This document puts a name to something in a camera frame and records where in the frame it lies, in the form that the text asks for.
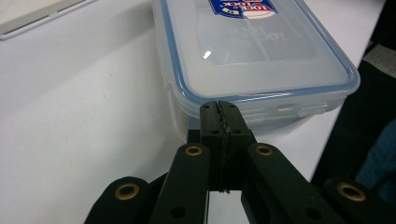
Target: transparent lid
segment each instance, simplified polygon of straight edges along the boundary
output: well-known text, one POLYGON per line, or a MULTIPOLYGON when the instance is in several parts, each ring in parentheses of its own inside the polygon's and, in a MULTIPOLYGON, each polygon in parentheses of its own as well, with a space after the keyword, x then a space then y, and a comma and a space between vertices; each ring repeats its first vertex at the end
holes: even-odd
POLYGON ((359 76, 300 0, 162 0, 175 86, 190 101, 343 92, 359 76))

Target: blue fabric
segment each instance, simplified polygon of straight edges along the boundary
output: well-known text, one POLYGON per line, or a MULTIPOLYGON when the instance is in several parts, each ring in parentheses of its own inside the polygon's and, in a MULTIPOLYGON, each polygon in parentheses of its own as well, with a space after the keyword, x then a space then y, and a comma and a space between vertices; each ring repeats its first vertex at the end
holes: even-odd
POLYGON ((396 119, 379 135, 356 180, 396 207, 396 119))

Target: white table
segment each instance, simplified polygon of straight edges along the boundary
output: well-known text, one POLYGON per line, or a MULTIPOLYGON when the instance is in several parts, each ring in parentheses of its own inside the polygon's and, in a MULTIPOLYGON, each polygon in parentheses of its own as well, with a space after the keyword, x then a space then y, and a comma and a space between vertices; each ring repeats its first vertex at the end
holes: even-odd
MULTIPOLYGON (((359 65, 384 0, 306 0, 359 65)), ((82 223, 112 181, 165 173, 182 145, 149 1, 101 0, 0 42, 0 223, 82 223)), ((339 109, 258 135, 310 179, 339 109)), ((209 223, 247 223, 239 193, 209 223)))

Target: plastic container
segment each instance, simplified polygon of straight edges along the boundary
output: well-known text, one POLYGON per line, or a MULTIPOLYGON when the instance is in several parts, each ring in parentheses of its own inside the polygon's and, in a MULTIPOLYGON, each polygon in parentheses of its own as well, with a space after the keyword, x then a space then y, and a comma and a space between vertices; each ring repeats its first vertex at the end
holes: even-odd
POLYGON ((153 0, 153 8, 182 137, 199 128, 209 101, 237 105, 249 128, 265 131, 333 110, 359 87, 357 69, 302 0, 153 0))

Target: logo sticker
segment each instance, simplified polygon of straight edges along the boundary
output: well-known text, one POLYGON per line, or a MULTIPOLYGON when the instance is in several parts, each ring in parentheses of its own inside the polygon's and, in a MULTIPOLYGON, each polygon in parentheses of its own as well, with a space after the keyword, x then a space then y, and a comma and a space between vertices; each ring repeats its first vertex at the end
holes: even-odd
POLYGON ((237 19, 261 19, 275 15, 270 0, 209 0, 216 15, 237 19))

